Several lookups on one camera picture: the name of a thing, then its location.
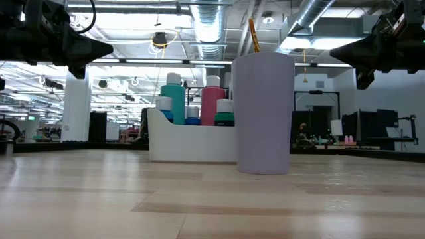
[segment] wall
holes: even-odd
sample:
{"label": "wall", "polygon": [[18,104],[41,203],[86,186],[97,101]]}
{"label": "wall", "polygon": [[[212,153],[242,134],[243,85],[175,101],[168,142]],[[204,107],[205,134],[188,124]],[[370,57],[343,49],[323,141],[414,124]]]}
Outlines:
{"label": "wall", "polygon": [[333,87],[339,92],[341,105],[341,116],[352,114],[357,110],[355,98],[355,73],[354,70],[347,70],[333,79]]}
{"label": "wall", "polygon": [[[324,88],[316,88],[316,81],[321,80],[325,82]],[[322,90],[332,92],[334,91],[333,79],[328,78],[326,74],[298,74],[294,82],[295,91],[310,91]],[[335,94],[322,94],[311,95],[308,93],[296,94],[296,110],[311,110],[312,106],[331,106],[333,119],[337,119],[337,96]]]}
{"label": "wall", "polygon": [[[348,70],[334,79],[336,91],[341,93],[341,113],[351,114],[355,110],[396,110],[399,117],[415,114],[416,134],[425,137],[425,71],[407,74],[405,70],[392,70],[388,74],[375,72],[375,81],[366,90],[355,87],[354,70]],[[403,135],[411,136],[409,121],[400,121]],[[425,144],[406,143],[408,151],[425,152]]]}

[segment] white bottle cap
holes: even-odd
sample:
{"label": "white bottle cap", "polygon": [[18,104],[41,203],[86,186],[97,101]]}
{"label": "white bottle cap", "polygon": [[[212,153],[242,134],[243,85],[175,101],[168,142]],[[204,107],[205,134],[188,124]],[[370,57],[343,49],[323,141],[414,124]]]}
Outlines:
{"label": "white bottle cap", "polygon": [[217,100],[217,113],[228,112],[233,113],[233,100],[219,99]]}
{"label": "white bottle cap", "polygon": [[178,84],[181,83],[181,77],[177,73],[168,73],[167,74],[167,84]]}
{"label": "white bottle cap", "polygon": [[158,110],[172,110],[173,109],[173,99],[167,96],[158,97],[155,100],[155,107]]}
{"label": "white bottle cap", "polygon": [[187,117],[199,118],[199,107],[198,106],[188,106],[187,107]]}
{"label": "white bottle cap", "polygon": [[218,86],[218,87],[220,87],[220,77],[218,77],[218,76],[207,76],[207,86]]}

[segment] pink bottle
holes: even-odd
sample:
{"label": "pink bottle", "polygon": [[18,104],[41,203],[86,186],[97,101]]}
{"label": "pink bottle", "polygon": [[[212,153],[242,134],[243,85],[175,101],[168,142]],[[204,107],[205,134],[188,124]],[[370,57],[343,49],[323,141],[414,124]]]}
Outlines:
{"label": "pink bottle", "polygon": [[201,93],[201,125],[214,126],[217,100],[225,97],[226,91],[220,88],[220,77],[207,76],[207,87]]}

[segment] pillar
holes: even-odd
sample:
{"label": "pillar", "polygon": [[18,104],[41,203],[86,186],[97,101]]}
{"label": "pillar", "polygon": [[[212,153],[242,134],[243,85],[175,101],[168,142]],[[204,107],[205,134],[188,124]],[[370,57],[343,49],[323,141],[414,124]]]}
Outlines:
{"label": "pillar", "polygon": [[37,135],[40,127],[40,114],[28,114],[25,122],[25,143],[35,143],[33,137]]}
{"label": "pillar", "polygon": [[83,80],[76,79],[71,73],[67,73],[61,142],[88,141],[92,83],[93,80],[88,71]]}

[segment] ceiling light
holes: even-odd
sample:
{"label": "ceiling light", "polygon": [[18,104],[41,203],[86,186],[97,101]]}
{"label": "ceiling light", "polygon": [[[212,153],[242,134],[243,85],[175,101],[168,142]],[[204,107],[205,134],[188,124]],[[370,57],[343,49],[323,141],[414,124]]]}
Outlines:
{"label": "ceiling light", "polygon": [[300,62],[296,62],[295,63],[295,66],[302,66],[302,67],[308,67],[308,66],[311,66],[311,64],[310,63],[300,63]]}
{"label": "ceiling light", "polygon": [[93,63],[120,63],[119,59],[96,59]]}
{"label": "ceiling light", "polygon": [[352,68],[349,64],[319,63],[317,67]]}
{"label": "ceiling light", "polygon": [[317,50],[331,50],[340,46],[345,46],[353,42],[357,42],[363,38],[359,37],[321,37],[313,40],[311,48]]}
{"label": "ceiling light", "polygon": [[182,64],[182,60],[126,60],[127,63],[145,63],[145,64]]}
{"label": "ceiling light", "polygon": [[273,17],[264,17],[263,19],[264,24],[270,24],[270,23],[273,23],[273,21],[274,21]]}
{"label": "ceiling light", "polygon": [[6,85],[6,86],[5,86],[5,89],[9,89],[9,90],[18,90],[16,87],[8,86],[8,85]]}
{"label": "ceiling light", "polygon": [[220,43],[209,43],[209,42],[191,42],[189,43],[189,46],[219,46],[219,47],[227,47],[227,44],[220,44]]}
{"label": "ceiling light", "polygon": [[191,60],[189,61],[190,64],[225,64],[229,65],[232,64],[231,60]]}
{"label": "ceiling light", "polygon": [[287,37],[280,44],[281,49],[309,49],[311,48],[310,40],[298,37]]}
{"label": "ceiling light", "polygon": [[28,116],[28,114],[16,114],[16,113],[10,113],[10,114],[6,113],[5,115],[6,116]]}
{"label": "ceiling light", "polygon": [[[77,7],[77,8],[92,8],[92,6],[90,4],[68,4],[68,8],[71,7]],[[171,7],[171,6],[160,6],[160,5],[127,5],[127,4],[97,4],[96,8],[104,8],[104,9],[116,9],[116,8],[120,8],[120,9],[140,9],[140,8],[144,8],[144,9],[175,9],[175,7]]]}
{"label": "ceiling light", "polygon": [[28,96],[23,96],[21,94],[14,94],[10,93],[11,97],[16,100],[24,100],[24,101],[31,101],[31,99]]}

